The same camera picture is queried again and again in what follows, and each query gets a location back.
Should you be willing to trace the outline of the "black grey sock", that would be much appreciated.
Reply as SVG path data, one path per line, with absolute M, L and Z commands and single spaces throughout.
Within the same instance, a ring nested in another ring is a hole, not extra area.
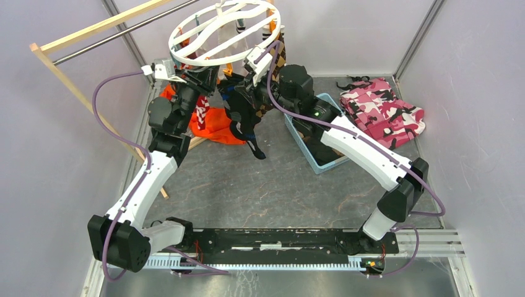
M 247 99 L 235 90 L 235 83 L 229 80 L 221 80 L 217 89 L 222 97 L 226 115 L 229 119 L 238 123 L 250 123 L 257 125 L 261 118 L 256 115 L 255 109 Z
M 250 111 L 227 111 L 227 116 L 230 118 L 229 125 L 230 132 L 233 136 L 246 142 L 252 154 L 259 160 L 266 159 L 265 153 L 259 148 L 256 140 L 254 127 L 261 120 Z

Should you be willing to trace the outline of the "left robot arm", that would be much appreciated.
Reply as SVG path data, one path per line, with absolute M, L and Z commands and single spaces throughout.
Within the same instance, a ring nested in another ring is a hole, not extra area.
M 113 132 L 97 110 L 97 96 L 107 83 L 125 77 L 153 74 L 150 66 L 139 71 L 108 77 L 100 82 L 92 95 L 92 109 L 101 127 L 115 139 L 138 149 L 145 156 L 140 171 L 124 194 L 105 215 L 93 215 L 87 224 L 93 256 L 102 264 L 105 278 L 119 280 L 126 272 L 138 272 L 149 257 L 164 249 L 187 252 L 194 246 L 190 223 L 165 220 L 144 228 L 144 220 L 157 194 L 184 160 L 190 145 L 185 135 L 191 113 L 201 95 L 210 95 L 217 86 L 217 66 L 195 67 L 179 72 L 176 84 L 179 100 L 165 98 L 152 101 L 150 118 L 154 121 L 149 148 Z

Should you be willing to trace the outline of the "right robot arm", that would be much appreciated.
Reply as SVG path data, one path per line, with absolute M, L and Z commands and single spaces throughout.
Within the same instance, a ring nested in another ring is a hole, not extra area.
M 429 164 L 422 158 L 411 161 L 383 147 L 354 126 L 338 107 L 315 96 L 313 78 L 305 67 L 283 67 L 277 82 L 268 68 L 246 65 L 245 69 L 248 74 L 239 91 L 250 103 L 271 105 L 291 116 L 301 133 L 342 153 L 385 189 L 357 236 L 361 250 L 376 251 L 386 233 L 406 220 L 427 190 Z

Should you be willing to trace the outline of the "brown argyle sock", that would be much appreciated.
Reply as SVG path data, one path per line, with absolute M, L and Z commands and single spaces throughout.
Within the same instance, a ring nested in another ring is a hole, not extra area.
M 280 34 L 276 38 L 276 40 L 279 40 L 281 42 L 281 45 L 278 49 L 275 49 L 274 46 L 269 45 L 268 50 L 269 53 L 272 55 L 272 69 L 270 78 L 271 83 L 268 84 L 270 86 L 270 90 L 275 89 L 276 83 L 279 82 L 279 71 L 285 66 L 286 63 L 286 50 L 285 50 L 285 44 L 284 44 L 284 26 L 281 26 L 280 28 Z M 259 118 L 262 118 L 268 111 L 274 108 L 274 105 L 272 104 L 271 100 L 268 100 L 267 103 L 263 103 L 259 107 L 259 111 L 256 112 L 256 116 Z

